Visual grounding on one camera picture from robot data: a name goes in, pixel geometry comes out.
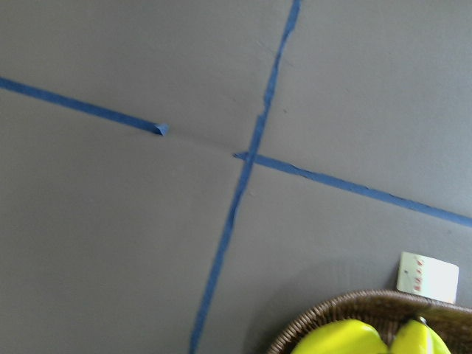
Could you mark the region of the paper price tag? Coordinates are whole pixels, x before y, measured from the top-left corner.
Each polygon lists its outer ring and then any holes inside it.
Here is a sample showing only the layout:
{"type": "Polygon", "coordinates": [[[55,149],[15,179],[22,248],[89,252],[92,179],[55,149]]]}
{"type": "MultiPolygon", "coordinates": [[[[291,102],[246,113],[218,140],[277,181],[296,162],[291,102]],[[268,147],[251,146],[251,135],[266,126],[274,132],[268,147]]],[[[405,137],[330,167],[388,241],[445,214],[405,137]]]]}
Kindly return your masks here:
{"type": "Polygon", "coordinates": [[[449,304],[455,304],[459,267],[436,258],[403,251],[396,289],[449,304]]]}

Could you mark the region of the brown wicker basket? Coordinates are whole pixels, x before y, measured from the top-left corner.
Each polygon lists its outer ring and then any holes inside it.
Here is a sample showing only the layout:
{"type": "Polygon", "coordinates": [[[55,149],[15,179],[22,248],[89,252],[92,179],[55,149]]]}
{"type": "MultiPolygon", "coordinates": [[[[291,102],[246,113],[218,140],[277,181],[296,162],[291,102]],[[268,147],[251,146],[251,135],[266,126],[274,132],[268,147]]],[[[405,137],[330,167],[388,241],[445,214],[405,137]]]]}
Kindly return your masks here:
{"type": "Polygon", "coordinates": [[[452,353],[471,352],[471,309],[390,290],[353,291],[320,302],[293,320],[267,353],[290,353],[301,338],[322,325],[357,319],[372,325],[391,344],[406,320],[423,317],[452,353]]]}

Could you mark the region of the yellow starfruit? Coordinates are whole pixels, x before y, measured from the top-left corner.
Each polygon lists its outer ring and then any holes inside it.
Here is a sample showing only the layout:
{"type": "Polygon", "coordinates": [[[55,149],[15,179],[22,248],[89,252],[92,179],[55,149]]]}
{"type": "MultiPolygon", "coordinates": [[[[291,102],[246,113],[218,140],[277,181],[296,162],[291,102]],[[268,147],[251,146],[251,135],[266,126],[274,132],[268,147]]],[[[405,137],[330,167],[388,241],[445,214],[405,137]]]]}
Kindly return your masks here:
{"type": "Polygon", "coordinates": [[[325,324],[305,335],[291,353],[388,353],[378,331],[357,319],[325,324]]]}

